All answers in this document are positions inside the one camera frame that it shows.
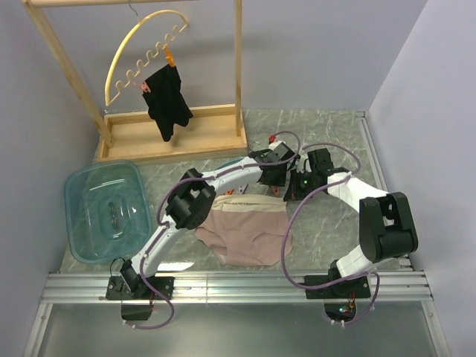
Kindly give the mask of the pink and cream underwear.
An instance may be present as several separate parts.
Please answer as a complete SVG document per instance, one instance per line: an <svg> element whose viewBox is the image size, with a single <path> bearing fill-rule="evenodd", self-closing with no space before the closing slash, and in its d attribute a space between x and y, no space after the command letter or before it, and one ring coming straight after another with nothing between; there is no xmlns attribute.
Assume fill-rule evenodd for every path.
<svg viewBox="0 0 476 357"><path fill-rule="evenodd" d="M276 197L219 196L195 236L229 266L272 266L281 249L292 251L292 237L282 245L289 224L286 203Z"/></svg>

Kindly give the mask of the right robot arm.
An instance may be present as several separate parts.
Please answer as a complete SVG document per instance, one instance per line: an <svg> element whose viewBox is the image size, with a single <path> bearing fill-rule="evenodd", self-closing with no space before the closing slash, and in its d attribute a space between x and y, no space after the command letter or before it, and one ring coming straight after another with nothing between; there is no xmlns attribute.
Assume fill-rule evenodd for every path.
<svg viewBox="0 0 476 357"><path fill-rule="evenodd" d="M287 272L285 254L281 254L283 273L288 281L301 289L328 288L336 297L353 290L354 280L370 273L379 263L415 252L418 237L408 197L401 192L377 189L359 178L361 163L356 160L353 171L335 167L328 149L316 149L301 155L300 166L290 171L285 200L300 204L289 220L292 225L300 209L317 193L332 196L358 214L358 245L347 255L333 262L328 281L316 286L295 282Z"/></svg>

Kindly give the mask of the blue wavy hanger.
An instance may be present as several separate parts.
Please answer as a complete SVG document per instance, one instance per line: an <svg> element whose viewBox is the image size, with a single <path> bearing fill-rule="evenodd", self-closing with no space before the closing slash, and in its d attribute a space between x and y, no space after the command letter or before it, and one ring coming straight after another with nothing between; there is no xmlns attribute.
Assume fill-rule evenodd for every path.
<svg viewBox="0 0 476 357"><path fill-rule="evenodd" d="M253 149L256 149L259 146L260 142L259 141L252 141L248 145L248 152L251 153ZM239 167L245 166L246 164L250 164L252 160L247 156L239 156L236 158L229 158L226 159L224 163L221 163L218 167L215 168L215 170L222 170L225 169L226 167L234 167L238 165Z"/></svg>

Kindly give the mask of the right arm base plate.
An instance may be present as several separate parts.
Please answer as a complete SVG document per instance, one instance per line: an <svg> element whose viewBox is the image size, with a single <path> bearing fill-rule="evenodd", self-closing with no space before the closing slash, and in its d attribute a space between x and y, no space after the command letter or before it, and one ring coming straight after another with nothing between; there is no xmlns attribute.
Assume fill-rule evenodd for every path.
<svg viewBox="0 0 476 357"><path fill-rule="evenodd" d="M319 290L306 290L308 300L332 300L355 298L370 298L370 287L366 277L359 277L353 280L332 285Z"/></svg>

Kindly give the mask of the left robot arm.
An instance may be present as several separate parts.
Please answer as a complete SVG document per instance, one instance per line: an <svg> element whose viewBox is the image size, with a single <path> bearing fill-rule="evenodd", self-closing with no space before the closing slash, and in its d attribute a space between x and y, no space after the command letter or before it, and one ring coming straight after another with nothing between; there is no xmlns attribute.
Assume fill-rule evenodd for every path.
<svg viewBox="0 0 476 357"><path fill-rule="evenodd" d="M123 290L134 299L145 297L150 289L148 277L157 272L167 252L186 231L205 221L217 196L239 186L283 179L287 164L297 156L297 150L280 141L274 148L252 152L219 170L200 173L189 169L159 205L165 214L158 216L161 221L156 231L132 259L123 263Z"/></svg>

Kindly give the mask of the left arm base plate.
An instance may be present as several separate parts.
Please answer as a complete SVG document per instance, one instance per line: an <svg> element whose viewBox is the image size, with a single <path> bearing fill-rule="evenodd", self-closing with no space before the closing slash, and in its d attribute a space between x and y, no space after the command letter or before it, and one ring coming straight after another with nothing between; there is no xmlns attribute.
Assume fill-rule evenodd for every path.
<svg viewBox="0 0 476 357"><path fill-rule="evenodd" d="M148 283L167 299L171 299L173 295L174 277L148 277ZM109 278L106 289L106 300L150 300L152 290L146 285L142 279L138 285L131 291L123 278L119 275Z"/></svg>

